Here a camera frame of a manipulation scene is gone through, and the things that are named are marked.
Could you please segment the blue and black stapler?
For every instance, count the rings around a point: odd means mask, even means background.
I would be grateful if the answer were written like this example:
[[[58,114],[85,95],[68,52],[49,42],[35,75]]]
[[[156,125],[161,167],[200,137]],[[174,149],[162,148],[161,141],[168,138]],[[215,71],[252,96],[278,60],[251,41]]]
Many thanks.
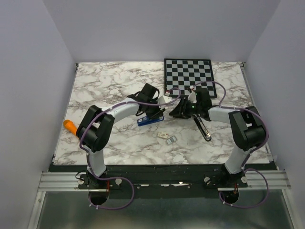
[[[149,119],[147,116],[142,117],[140,119],[137,120],[137,125],[138,126],[144,126],[144,125],[150,125],[153,123],[158,123],[164,120],[164,116],[161,116],[157,119]]]

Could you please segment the white staple box sleeve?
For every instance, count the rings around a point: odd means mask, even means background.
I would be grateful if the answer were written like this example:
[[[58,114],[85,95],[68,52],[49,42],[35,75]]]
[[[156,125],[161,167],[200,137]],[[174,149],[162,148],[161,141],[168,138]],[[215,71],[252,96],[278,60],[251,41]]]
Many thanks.
[[[167,139],[169,134],[167,132],[158,132],[157,136],[159,138]]]

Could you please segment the staple tray with staples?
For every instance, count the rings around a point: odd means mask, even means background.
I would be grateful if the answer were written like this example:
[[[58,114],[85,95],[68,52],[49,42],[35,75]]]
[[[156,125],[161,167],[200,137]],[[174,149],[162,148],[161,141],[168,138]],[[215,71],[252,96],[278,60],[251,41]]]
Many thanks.
[[[168,145],[171,145],[171,144],[175,143],[176,141],[177,141],[176,136],[171,136],[171,137],[169,137],[168,139],[166,139],[166,143],[167,143]]]

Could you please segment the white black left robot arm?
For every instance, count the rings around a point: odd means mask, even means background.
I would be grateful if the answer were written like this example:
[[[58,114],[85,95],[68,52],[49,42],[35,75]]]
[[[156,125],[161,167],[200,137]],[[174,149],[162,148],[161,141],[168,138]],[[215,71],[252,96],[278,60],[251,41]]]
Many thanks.
[[[90,106],[79,125],[76,136],[80,148],[86,152],[87,170],[91,174],[89,183],[94,188],[105,185],[106,165],[103,149],[107,145],[113,125],[129,116],[145,114],[147,118],[157,120],[164,109],[158,106],[160,91],[146,83],[141,91],[127,96],[124,100],[107,108]]]

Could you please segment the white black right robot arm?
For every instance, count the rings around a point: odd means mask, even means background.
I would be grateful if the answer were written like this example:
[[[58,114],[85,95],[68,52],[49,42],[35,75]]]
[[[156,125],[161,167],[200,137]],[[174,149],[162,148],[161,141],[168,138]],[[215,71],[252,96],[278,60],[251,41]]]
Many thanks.
[[[220,183],[225,187],[230,187],[236,182],[236,174],[242,171],[251,151],[265,141],[267,130],[254,106],[243,109],[221,108],[212,104],[207,89],[199,88],[189,91],[190,95],[179,101],[170,112],[170,116],[180,119],[192,118],[206,141],[211,141],[212,136],[203,124],[203,120],[230,125],[234,148],[224,164],[225,172],[219,175]]]

